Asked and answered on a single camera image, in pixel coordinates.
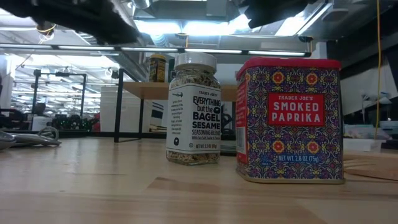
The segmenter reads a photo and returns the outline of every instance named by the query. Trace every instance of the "wooden shelf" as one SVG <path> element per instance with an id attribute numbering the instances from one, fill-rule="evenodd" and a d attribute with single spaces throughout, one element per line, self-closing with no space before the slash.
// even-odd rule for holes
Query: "wooden shelf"
<path id="1" fill-rule="evenodd" d="M 124 82 L 123 88 L 144 100 L 167 100 L 169 97 L 169 83 Z M 222 100 L 236 101 L 236 89 L 236 85 L 222 85 Z"/>

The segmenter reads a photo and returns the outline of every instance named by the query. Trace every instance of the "white plastic lid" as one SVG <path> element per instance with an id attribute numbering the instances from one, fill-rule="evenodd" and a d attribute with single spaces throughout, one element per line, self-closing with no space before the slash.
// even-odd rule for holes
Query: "white plastic lid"
<path id="1" fill-rule="evenodd" d="M 209 72 L 216 73 L 217 58 L 206 53 L 201 52 L 187 52 L 176 56 L 174 69 L 180 70 L 190 68 L 190 65 L 197 67 L 203 65 L 203 68 Z"/>

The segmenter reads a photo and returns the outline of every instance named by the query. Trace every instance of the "decorative pattern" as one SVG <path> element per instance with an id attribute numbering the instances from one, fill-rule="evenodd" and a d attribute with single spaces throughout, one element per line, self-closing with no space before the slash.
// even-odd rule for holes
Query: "decorative pattern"
<path id="1" fill-rule="evenodd" d="M 326 68 L 252 67 L 248 81 L 248 163 L 238 172 L 256 179 L 343 179 L 340 81 Z M 325 126 L 267 125 L 267 93 L 321 93 Z"/>

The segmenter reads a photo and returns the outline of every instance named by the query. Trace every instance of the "everything but the bagel sesame seasoning blend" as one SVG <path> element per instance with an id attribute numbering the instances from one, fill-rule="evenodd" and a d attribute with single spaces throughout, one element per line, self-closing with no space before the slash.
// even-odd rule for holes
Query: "everything but the bagel sesame seasoning blend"
<path id="1" fill-rule="evenodd" d="M 170 83 L 167 153 L 183 165 L 217 163 L 221 144 L 221 85 L 214 77 L 216 58 L 184 53 L 175 59 Z"/>

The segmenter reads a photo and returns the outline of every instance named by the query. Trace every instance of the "smoked paprika tin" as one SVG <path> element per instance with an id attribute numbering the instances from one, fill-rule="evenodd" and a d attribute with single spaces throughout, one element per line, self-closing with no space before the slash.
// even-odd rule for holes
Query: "smoked paprika tin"
<path id="1" fill-rule="evenodd" d="M 342 184 L 340 63 L 252 58 L 238 72 L 237 172 L 253 182 Z"/>

